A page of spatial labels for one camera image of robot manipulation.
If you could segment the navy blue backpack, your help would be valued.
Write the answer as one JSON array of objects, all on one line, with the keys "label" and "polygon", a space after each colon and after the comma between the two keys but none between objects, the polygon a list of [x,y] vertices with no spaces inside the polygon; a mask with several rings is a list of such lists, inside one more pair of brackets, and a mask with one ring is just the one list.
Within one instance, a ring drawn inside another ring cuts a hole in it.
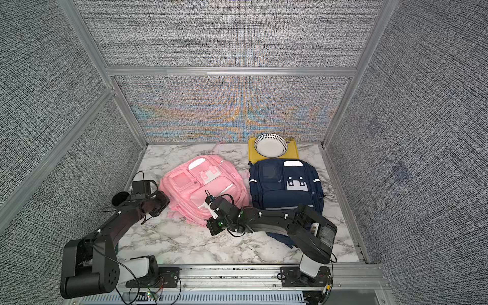
[{"label": "navy blue backpack", "polygon": [[273,158],[249,168],[252,204],[260,210],[288,210],[307,205],[319,214],[324,191],[315,167],[298,159]]}]

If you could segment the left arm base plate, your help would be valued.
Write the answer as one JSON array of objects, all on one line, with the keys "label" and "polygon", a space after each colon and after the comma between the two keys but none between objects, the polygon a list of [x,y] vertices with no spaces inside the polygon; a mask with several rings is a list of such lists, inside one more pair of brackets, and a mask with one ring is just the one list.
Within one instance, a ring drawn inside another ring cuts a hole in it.
[{"label": "left arm base plate", "polygon": [[139,287],[176,288],[179,284],[180,271],[178,267],[159,267],[156,272],[150,271],[146,276],[138,278]]}]

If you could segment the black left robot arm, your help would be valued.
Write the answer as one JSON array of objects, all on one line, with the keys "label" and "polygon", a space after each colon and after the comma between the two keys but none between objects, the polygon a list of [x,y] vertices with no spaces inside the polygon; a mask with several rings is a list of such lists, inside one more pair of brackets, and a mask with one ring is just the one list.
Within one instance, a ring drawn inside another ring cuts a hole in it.
[{"label": "black left robot arm", "polygon": [[94,232],[66,243],[62,254],[60,294],[65,299],[112,292],[120,278],[122,263],[115,245],[147,214],[159,216],[170,200],[162,191],[153,194],[128,192],[114,195],[116,212]]}]

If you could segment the pink backpack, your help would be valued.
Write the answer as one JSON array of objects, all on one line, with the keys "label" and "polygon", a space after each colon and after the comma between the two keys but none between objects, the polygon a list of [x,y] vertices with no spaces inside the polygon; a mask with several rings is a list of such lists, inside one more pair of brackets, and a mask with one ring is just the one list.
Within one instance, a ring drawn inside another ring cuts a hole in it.
[{"label": "pink backpack", "polygon": [[251,207],[247,147],[243,144],[161,146],[159,189],[170,199],[167,217],[206,226],[216,218],[207,197]]}]

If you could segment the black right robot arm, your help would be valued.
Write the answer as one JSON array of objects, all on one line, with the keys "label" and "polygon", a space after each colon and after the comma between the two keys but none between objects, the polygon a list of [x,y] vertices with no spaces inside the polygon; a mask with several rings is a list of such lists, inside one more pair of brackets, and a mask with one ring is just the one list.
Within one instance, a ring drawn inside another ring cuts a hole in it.
[{"label": "black right robot arm", "polygon": [[212,236],[227,231],[236,238],[257,232],[287,236],[308,259],[319,265],[334,264],[337,226],[306,205],[288,210],[238,208],[230,196],[206,199],[211,217],[207,228]]}]

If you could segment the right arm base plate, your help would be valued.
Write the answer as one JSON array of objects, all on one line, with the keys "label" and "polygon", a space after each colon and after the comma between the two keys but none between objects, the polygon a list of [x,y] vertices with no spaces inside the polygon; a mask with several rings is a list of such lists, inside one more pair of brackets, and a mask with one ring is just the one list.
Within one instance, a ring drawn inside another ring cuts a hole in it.
[{"label": "right arm base plate", "polygon": [[330,269],[321,266],[315,277],[307,275],[299,267],[281,267],[277,274],[277,279],[281,281],[283,287],[321,287],[324,288],[333,282]]}]

